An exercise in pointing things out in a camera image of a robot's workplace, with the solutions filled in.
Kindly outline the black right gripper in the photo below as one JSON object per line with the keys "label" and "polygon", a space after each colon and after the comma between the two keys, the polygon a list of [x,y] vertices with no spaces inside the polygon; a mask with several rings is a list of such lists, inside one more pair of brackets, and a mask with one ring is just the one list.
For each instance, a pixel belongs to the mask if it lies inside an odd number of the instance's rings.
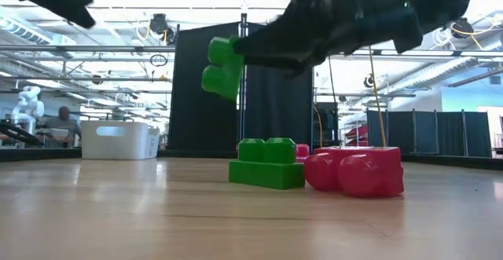
{"label": "black right gripper", "polygon": [[470,0],[291,0],[274,22],[237,40],[233,51],[251,65],[292,71],[321,64],[331,53],[392,41],[399,53],[457,20]]}

